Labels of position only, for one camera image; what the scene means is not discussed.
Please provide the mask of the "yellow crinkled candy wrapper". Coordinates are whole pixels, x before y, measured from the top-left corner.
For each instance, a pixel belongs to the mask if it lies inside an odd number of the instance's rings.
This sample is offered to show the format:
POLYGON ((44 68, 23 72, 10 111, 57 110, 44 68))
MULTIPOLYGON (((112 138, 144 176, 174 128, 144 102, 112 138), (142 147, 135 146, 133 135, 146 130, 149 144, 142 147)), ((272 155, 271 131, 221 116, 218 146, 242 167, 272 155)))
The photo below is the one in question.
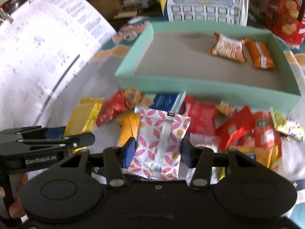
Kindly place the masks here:
POLYGON ((285 115, 279 113, 274 108, 270 108, 270 115, 274 124, 274 129, 296 141, 304 141, 304 129, 300 123, 287 118, 285 115))

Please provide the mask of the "red triangular snack packet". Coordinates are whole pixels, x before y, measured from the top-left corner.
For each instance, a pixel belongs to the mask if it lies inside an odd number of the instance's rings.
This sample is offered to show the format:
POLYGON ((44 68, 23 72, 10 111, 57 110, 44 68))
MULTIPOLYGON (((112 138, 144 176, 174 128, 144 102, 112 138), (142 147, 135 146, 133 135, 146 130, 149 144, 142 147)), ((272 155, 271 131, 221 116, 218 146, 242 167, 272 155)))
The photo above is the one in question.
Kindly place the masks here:
POLYGON ((220 138, 218 150, 225 151, 232 142, 245 136, 254 127, 255 121, 251 110, 244 106, 235 116, 216 129, 216 136, 220 138))

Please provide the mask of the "blue cracker packet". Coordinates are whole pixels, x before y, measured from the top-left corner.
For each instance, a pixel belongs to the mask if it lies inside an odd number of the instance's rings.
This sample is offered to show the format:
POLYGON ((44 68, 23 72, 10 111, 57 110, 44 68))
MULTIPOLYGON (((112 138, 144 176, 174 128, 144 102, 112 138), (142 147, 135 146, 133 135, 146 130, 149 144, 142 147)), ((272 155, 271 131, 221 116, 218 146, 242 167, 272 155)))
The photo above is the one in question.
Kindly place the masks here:
POLYGON ((144 106, 171 113, 179 113, 186 97, 186 92, 145 94, 142 98, 144 106))

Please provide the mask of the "teal cardboard box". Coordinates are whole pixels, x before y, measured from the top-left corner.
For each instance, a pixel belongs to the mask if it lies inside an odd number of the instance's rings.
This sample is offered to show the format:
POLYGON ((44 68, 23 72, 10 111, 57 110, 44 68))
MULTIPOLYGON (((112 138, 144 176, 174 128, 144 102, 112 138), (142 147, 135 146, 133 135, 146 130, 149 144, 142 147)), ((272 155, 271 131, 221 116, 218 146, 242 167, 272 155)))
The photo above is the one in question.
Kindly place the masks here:
POLYGON ((203 21, 151 23, 121 62, 115 77, 120 87, 144 93, 186 92, 206 101, 290 113, 304 98, 304 72, 288 62, 273 33, 254 27, 203 21), (265 43, 275 69, 213 56, 215 34, 265 43))

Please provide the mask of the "orange egg-shaped candy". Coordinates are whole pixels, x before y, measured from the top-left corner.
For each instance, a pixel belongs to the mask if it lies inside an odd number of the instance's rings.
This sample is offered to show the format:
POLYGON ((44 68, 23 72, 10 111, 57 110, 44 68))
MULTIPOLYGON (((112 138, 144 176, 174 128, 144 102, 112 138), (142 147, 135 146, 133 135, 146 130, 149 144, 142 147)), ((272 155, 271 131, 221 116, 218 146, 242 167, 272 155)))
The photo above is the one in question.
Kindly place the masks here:
POLYGON ((129 109, 133 109, 139 104, 141 100, 141 92, 138 90, 127 88, 124 90, 124 97, 127 107, 129 109))

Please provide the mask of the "red candy wrapper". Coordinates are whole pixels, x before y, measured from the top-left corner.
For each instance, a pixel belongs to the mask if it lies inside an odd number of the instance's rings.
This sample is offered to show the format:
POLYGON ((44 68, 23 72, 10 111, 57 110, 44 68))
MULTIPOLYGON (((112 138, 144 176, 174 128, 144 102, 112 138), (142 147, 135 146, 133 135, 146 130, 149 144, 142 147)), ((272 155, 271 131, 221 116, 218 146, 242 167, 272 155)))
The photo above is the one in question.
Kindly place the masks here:
POLYGON ((126 105, 124 93, 122 90, 118 90, 111 99, 103 102, 96 120, 96 126, 101 127, 105 125, 127 110, 128 107, 126 105))

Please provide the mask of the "yellow foil snack packet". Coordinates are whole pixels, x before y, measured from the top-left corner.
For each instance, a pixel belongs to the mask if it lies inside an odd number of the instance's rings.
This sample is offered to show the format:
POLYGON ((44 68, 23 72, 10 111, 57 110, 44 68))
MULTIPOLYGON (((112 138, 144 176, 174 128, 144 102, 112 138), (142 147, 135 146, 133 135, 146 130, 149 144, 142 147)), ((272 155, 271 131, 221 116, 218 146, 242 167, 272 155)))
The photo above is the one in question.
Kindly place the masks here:
POLYGON ((81 97, 80 103, 73 109, 63 136, 92 132, 104 98, 81 97))

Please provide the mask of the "small yellow red candy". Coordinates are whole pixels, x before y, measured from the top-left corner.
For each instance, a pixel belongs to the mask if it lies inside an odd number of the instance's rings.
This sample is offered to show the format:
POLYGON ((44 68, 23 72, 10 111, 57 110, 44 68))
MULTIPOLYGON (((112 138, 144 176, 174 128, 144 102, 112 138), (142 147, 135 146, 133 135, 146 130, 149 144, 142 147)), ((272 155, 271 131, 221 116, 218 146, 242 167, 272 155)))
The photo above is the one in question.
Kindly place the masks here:
POLYGON ((237 113, 237 109, 225 101, 218 103, 216 109, 226 117, 233 117, 237 113))

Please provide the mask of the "white printed paper sheet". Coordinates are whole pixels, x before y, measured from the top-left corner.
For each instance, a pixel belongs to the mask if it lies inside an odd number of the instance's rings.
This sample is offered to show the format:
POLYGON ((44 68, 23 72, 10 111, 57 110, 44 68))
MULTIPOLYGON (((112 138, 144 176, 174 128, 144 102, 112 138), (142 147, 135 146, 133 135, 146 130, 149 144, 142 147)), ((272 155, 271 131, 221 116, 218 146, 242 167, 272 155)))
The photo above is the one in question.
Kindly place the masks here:
POLYGON ((1 24, 1 129, 32 126, 116 31, 86 0, 28 0, 1 24))

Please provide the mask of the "orange yellow snack packet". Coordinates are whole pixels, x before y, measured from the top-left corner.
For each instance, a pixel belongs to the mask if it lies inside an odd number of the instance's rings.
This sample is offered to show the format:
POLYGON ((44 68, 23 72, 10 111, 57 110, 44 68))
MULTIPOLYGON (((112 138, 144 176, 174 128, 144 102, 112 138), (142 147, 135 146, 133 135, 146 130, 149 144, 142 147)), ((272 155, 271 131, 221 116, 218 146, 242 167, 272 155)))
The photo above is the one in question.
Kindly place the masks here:
POLYGON ((117 119, 120 125, 119 146, 124 146, 129 138, 137 139, 137 133, 140 123, 140 114, 128 112, 117 119))

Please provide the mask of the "red cookie tin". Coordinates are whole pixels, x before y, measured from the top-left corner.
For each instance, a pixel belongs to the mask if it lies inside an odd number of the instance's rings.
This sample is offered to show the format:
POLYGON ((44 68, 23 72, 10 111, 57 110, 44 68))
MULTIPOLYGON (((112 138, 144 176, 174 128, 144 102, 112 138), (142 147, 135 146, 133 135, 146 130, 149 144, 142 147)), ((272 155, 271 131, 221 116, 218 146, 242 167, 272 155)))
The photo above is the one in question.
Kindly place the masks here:
POLYGON ((268 0, 266 26, 287 44, 304 40, 304 0, 268 0))

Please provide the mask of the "toy tablet box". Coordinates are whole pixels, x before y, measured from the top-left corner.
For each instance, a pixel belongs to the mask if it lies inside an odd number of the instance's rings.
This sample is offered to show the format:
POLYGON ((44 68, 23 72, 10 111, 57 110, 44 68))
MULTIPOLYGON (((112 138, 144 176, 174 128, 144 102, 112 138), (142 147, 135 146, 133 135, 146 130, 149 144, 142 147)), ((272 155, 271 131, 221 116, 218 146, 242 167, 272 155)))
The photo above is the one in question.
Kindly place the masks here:
POLYGON ((159 0, 165 21, 202 20, 246 26, 249 0, 159 0))

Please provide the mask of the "orange-red green logo packet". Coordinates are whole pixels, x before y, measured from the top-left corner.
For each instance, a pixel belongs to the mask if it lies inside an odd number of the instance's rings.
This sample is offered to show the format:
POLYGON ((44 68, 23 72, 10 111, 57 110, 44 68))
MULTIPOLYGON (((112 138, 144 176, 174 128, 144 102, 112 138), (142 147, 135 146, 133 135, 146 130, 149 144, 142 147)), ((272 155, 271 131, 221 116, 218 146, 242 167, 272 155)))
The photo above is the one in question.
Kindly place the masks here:
POLYGON ((274 129, 270 112, 256 112, 253 114, 253 118, 256 160, 265 167, 278 172, 282 167, 281 135, 274 129))

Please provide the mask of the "noodle snack packet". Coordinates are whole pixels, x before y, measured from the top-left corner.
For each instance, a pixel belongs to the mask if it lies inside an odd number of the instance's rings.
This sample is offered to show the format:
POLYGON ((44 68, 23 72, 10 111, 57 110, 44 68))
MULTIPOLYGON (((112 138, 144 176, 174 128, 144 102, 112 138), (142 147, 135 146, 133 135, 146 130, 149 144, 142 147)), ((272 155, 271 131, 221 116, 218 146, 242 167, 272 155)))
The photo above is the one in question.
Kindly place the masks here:
POLYGON ((247 58, 243 52, 244 39, 235 39, 225 36, 224 34, 214 33, 216 44, 209 50, 209 54, 227 58, 239 63, 246 63, 247 58))

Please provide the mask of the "pink white patterned snack packet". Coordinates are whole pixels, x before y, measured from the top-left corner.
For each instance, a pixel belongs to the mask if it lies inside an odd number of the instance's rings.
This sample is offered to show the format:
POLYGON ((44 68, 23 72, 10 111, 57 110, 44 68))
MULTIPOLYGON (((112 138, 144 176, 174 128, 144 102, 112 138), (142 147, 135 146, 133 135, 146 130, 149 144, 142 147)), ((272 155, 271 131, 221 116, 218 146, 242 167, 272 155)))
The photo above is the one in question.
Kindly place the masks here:
POLYGON ((126 171, 146 179, 177 179, 180 143, 190 123, 186 115, 141 108, 136 152, 126 171))

